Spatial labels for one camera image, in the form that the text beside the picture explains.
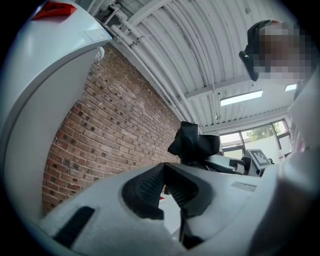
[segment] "white ceiling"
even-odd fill
[[[290,20],[276,2],[268,0],[120,0],[129,22],[145,37],[169,68],[196,122],[204,131],[219,124],[285,113],[294,80],[259,79],[253,82],[238,54],[247,45],[247,30],[261,20]],[[148,53],[143,45],[142,50]],[[150,57],[171,85],[161,67]],[[146,75],[147,80],[154,81]],[[179,99],[179,94],[172,87]],[[222,98],[256,90],[261,98],[220,106]]]

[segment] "person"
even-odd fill
[[[268,78],[298,80],[288,109],[292,153],[318,148],[319,52],[311,37],[298,25],[262,20],[249,28],[247,41],[239,57],[253,81],[261,73]]]

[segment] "white wall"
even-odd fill
[[[159,209],[164,211],[164,226],[173,234],[181,225],[180,207],[172,195],[161,194],[165,198],[164,203],[159,204]]]

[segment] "white sticker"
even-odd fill
[[[79,34],[87,43],[112,39],[112,37],[103,28],[86,30],[80,32]]]

